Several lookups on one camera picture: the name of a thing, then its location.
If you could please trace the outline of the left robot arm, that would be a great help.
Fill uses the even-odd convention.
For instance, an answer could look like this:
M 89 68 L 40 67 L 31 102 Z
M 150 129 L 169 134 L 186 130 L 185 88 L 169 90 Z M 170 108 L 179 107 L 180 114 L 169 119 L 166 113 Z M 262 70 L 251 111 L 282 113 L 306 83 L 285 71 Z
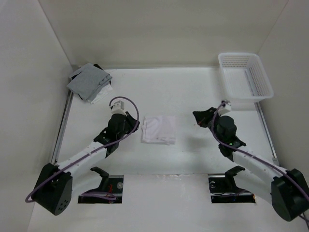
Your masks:
M 68 207 L 74 194 L 80 198 L 116 201 L 111 191 L 104 193 L 109 174 L 96 164 L 111 155 L 139 124 L 139 119 L 129 112 L 113 114 L 107 127 L 84 150 L 62 163 L 46 164 L 25 201 L 35 202 L 55 216 Z

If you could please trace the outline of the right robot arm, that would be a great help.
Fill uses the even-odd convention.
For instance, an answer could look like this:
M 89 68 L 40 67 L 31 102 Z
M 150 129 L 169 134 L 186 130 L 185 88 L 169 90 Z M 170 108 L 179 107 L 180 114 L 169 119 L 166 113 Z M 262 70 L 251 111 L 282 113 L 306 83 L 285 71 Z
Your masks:
M 309 187 L 303 174 L 249 152 L 236 135 L 233 118 L 227 116 L 230 111 L 231 103 L 223 101 L 217 108 L 193 112 L 197 124 L 211 131 L 221 154 L 237 164 L 226 171 L 225 188 L 229 191 L 243 189 L 261 197 L 285 221 L 302 217 L 309 209 Z

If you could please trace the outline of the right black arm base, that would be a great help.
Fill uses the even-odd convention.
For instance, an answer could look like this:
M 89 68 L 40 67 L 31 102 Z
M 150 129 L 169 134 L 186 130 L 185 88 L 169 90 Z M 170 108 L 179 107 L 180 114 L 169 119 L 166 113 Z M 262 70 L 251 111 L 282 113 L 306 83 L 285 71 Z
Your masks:
M 255 195 L 239 188 L 234 177 L 245 168 L 236 166 L 224 174 L 210 174 L 208 177 L 212 203 L 256 203 Z

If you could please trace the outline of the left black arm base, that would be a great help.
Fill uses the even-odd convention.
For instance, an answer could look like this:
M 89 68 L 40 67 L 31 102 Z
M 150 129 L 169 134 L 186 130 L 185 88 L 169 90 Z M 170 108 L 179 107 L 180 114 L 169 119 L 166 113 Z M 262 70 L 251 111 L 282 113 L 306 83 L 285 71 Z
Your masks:
M 109 175 L 99 167 L 91 168 L 91 175 L 76 187 L 80 193 L 78 204 L 121 204 L 123 200 L 124 177 Z

